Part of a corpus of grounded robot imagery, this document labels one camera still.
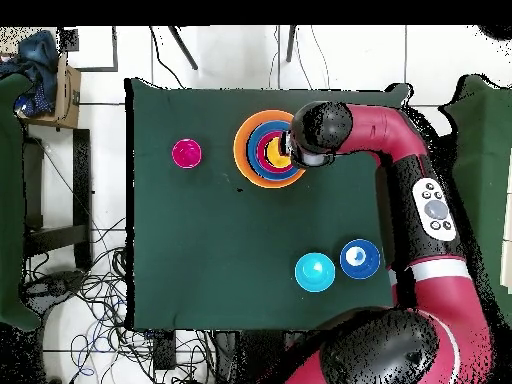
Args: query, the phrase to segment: metal stand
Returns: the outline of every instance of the metal stand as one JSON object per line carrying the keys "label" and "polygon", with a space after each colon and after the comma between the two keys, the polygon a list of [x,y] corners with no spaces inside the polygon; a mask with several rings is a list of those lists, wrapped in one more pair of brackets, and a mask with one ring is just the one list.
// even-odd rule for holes
{"label": "metal stand", "polygon": [[192,69],[194,71],[197,71],[199,69],[198,66],[197,66],[197,63],[194,61],[194,58],[192,57],[192,55],[188,51],[187,47],[185,46],[185,43],[183,43],[183,40],[181,39],[180,35],[178,34],[178,30],[176,29],[176,27],[175,26],[170,26],[168,28],[169,28],[169,31],[171,31],[172,36],[174,37],[174,39],[178,43],[178,46],[180,46],[181,51],[187,57],[188,63],[190,63],[190,65],[192,66]]}
{"label": "metal stand", "polygon": [[288,33],[288,49],[286,50],[286,61],[292,61],[293,42],[295,41],[295,30],[297,25],[290,25],[290,32]]}

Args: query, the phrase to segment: blue cloth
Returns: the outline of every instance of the blue cloth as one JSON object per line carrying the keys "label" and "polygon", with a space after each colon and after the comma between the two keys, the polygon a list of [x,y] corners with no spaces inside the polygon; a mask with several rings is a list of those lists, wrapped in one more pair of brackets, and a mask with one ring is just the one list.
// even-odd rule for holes
{"label": "blue cloth", "polygon": [[18,56],[0,63],[0,77],[19,73],[32,81],[32,87],[16,101],[27,117],[55,110],[59,54],[51,32],[39,31],[19,43]]}

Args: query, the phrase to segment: chair leg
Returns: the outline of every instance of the chair leg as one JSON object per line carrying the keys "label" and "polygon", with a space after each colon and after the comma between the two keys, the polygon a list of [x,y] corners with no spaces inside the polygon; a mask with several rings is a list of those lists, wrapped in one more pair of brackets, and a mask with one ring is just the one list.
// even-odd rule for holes
{"label": "chair leg", "polygon": [[192,69],[194,71],[197,71],[199,69],[197,66],[197,63],[194,61],[194,58],[188,51],[187,47],[185,46],[185,43],[183,43],[183,40],[181,39],[180,35],[178,34],[178,30],[176,29],[176,27],[170,26],[169,31],[171,31],[171,34],[174,37],[174,39],[176,40],[176,42],[178,43],[178,46],[180,46],[181,51],[187,57],[188,63],[190,63],[190,66],[192,66]]}
{"label": "chair leg", "polygon": [[293,42],[295,41],[295,30],[297,25],[290,25],[290,32],[288,34],[288,49],[286,50],[286,61],[290,63],[292,61]]}
{"label": "chair leg", "polygon": [[39,230],[43,227],[41,180],[44,154],[38,144],[41,142],[40,139],[36,140],[33,137],[27,137],[23,142],[23,179],[27,202],[25,225],[31,230]]}
{"label": "chair leg", "polygon": [[80,270],[87,270],[92,266],[90,158],[90,131],[73,130],[73,226],[86,227],[85,238],[74,245],[75,264]]}
{"label": "chair leg", "polygon": [[34,231],[25,235],[24,255],[25,258],[40,255],[51,250],[59,249],[65,246],[75,246],[75,262],[77,268],[79,261],[84,261],[87,258],[87,252],[77,251],[76,246],[82,246],[87,243],[87,248],[90,256],[91,243],[90,240],[91,229],[88,225],[69,225],[67,227],[50,228],[39,231]]}

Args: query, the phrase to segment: blue bowl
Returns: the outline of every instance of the blue bowl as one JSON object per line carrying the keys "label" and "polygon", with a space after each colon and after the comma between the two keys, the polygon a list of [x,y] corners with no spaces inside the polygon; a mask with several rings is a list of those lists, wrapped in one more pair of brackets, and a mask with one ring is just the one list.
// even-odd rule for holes
{"label": "blue bowl", "polygon": [[350,278],[356,280],[370,278],[380,266],[379,249],[368,240],[352,240],[341,251],[340,265]]}
{"label": "blue bowl", "polygon": [[295,279],[308,292],[327,289],[333,283],[334,275],[334,263],[323,253],[308,253],[295,265]]}

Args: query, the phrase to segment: white floor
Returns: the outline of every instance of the white floor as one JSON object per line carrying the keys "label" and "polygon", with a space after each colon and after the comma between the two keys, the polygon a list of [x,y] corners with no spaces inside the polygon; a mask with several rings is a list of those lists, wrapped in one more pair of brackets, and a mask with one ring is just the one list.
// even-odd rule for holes
{"label": "white floor", "polygon": [[[161,60],[192,88],[268,88],[272,58],[277,51],[275,26],[186,27],[181,36],[199,65],[193,71],[166,27],[156,27]],[[512,83],[512,42],[498,42],[480,34],[475,26],[314,26],[314,33],[329,68],[331,88],[382,90],[389,84],[409,82],[415,94],[411,105],[430,120],[440,135],[450,132],[446,118],[436,106],[448,102],[458,78],[485,73],[493,82]],[[308,88],[295,46],[291,63],[285,61],[288,26],[281,28],[281,88]],[[298,31],[300,55],[314,89],[327,87],[327,75],[311,27]],[[156,61],[148,27],[117,27],[118,72],[82,73],[80,128],[91,130],[93,219],[100,230],[126,216],[125,110],[123,79],[140,77],[161,87],[177,88],[174,77]],[[270,87],[277,88],[277,63]],[[70,130],[30,127],[44,140],[55,164],[72,183],[72,135]],[[509,209],[512,209],[509,183]],[[44,165],[43,211],[45,226],[72,222],[72,195],[56,171]],[[124,221],[105,237],[109,248],[125,242]],[[505,231],[504,263],[512,268],[512,223]],[[104,247],[95,244],[95,254]],[[46,271],[74,267],[71,249],[51,253]],[[96,271],[105,271],[106,263]],[[508,277],[512,281],[512,269]],[[94,322],[79,299],[56,307],[46,326],[44,349],[48,376],[67,383],[76,373],[71,361],[71,341]],[[187,341],[195,334],[180,331]],[[190,349],[180,349],[189,356]],[[98,384],[98,375],[110,366],[114,353],[94,352],[88,366],[97,373],[80,375],[75,384]],[[121,359],[103,384],[152,384],[136,363]]]}

